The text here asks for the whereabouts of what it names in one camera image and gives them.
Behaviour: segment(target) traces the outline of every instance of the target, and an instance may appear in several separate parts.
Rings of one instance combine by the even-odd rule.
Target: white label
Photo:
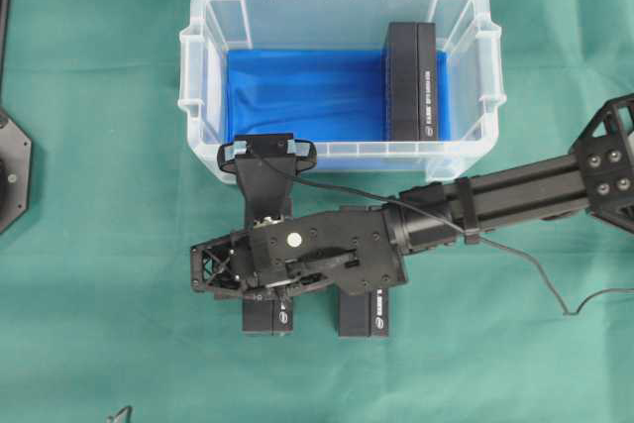
[[[383,315],[383,290],[382,289],[379,289],[376,292],[376,315],[377,316]]]

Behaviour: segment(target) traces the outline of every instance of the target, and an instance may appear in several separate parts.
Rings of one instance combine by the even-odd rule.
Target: black metal frame
[[[245,305],[245,331],[276,333],[292,326],[275,329],[275,302],[290,306],[293,296],[336,284],[345,293],[340,335],[385,336],[388,315],[378,315],[376,308],[382,311],[389,287],[407,282],[407,255],[451,244],[460,234],[472,245],[481,233],[499,227],[580,210],[634,233],[630,124],[634,95],[605,103],[567,156],[399,194],[401,202],[431,216],[387,203],[293,219],[291,179],[314,165],[314,146],[292,135],[237,137],[221,148],[218,162],[237,175],[246,202],[245,229],[191,249],[192,289],[265,306],[263,311]],[[597,133],[601,125],[605,134]],[[304,145],[304,157],[296,154],[296,144]],[[251,320],[257,311],[262,316]]]

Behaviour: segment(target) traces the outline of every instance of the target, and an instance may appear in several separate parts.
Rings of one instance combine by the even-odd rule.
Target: cable
[[[379,202],[386,202],[386,203],[392,203],[394,205],[397,205],[399,207],[402,208],[406,208],[408,210],[411,210],[412,212],[418,213],[420,215],[423,215],[425,217],[431,218],[433,220],[437,220],[440,223],[443,223],[444,225],[447,225],[448,227],[451,227],[452,229],[456,230],[458,233],[460,233],[461,235],[465,234],[465,230],[456,225],[455,223],[447,220],[444,217],[440,217],[438,215],[435,215],[431,212],[428,212],[426,210],[423,210],[422,208],[418,208],[414,205],[411,205],[403,200],[399,200],[397,198],[392,198],[392,197],[386,197],[383,195],[376,195],[374,193],[370,193],[370,192],[366,192],[364,190],[360,190],[358,188],[354,188],[354,187],[347,187],[344,185],[334,185],[331,183],[322,183],[322,182],[316,182],[314,180],[307,180],[305,178],[302,177],[298,177],[296,175],[292,175],[290,173],[286,173],[283,170],[278,169],[277,167],[275,167],[273,164],[271,164],[267,159],[263,158],[262,156],[258,155],[257,153],[255,153],[253,150],[250,150],[250,153],[256,158],[261,160],[268,168],[270,168],[271,170],[273,170],[274,172],[278,173],[279,175],[282,175],[283,177],[292,180],[293,182],[297,182],[300,183],[302,185],[307,185],[309,187],[314,187],[314,188],[322,188],[324,190],[333,190],[333,191],[338,191],[338,192],[342,192],[342,193],[348,193],[351,195],[359,195],[361,197],[364,198],[369,198],[370,200],[376,200]],[[571,312],[570,308],[568,307],[568,305],[566,304],[566,301],[564,300],[564,298],[562,297],[562,295],[560,294],[560,292],[557,290],[557,288],[555,287],[555,285],[553,284],[553,282],[551,281],[551,279],[548,277],[548,275],[546,274],[546,271],[544,270],[544,267],[542,266],[542,264],[539,262],[539,260],[537,260],[535,257],[533,257],[532,255],[530,255],[529,253],[523,252],[521,250],[518,250],[516,248],[512,248],[506,245],[503,245],[501,243],[498,243],[494,240],[490,240],[489,238],[485,238],[485,237],[480,237],[480,241],[492,248],[496,248],[502,252],[506,252],[509,253],[511,255],[514,255],[518,258],[521,258],[522,260],[527,261],[528,263],[532,264],[535,269],[537,269],[537,272],[539,272],[540,277],[542,278],[542,280],[544,281],[544,284],[546,284],[546,287],[548,288],[548,290],[551,292],[551,294],[553,294],[553,296],[555,296],[555,299],[557,299],[557,302],[559,303],[559,306],[562,308],[563,314],[564,316],[567,317],[571,317],[571,316],[577,316],[581,313],[581,310],[585,307],[586,304],[588,304],[593,298],[600,296],[601,294],[608,294],[608,293],[634,293],[634,287],[609,287],[606,289],[600,289],[599,291],[596,291],[592,294],[590,294],[589,296],[587,296],[582,302],[581,304],[577,307],[577,310],[575,310],[574,312]]]

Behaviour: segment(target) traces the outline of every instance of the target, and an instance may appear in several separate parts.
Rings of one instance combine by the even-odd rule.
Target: metal bracket
[[[572,147],[587,191],[590,215],[630,233],[634,233],[632,137],[634,94],[607,101]]]
[[[31,139],[0,110],[0,233],[29,207],[31,147]]]

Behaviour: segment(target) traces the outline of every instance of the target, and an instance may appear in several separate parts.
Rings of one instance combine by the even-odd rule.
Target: green cloth
[[[12,0],[3,104],[33,138],[31,208],[0,238],[0,420],[625,422],[634,298],[564,318],[535,269],[487,247],[407,259],[388,340],[340,340],[336,293],[296,299],[284,338],[189,287],[189,246],[242,198],[185,141],[189,0]],[[470,173],[564,154],[634,91],[634,0],[491,0],[508,102]],[[318,177],[388,194],[415,173]],[[365,203],[296,186],[295,212]],[[632,237],[583,214],[496,232],[570,305],[634,283]]]

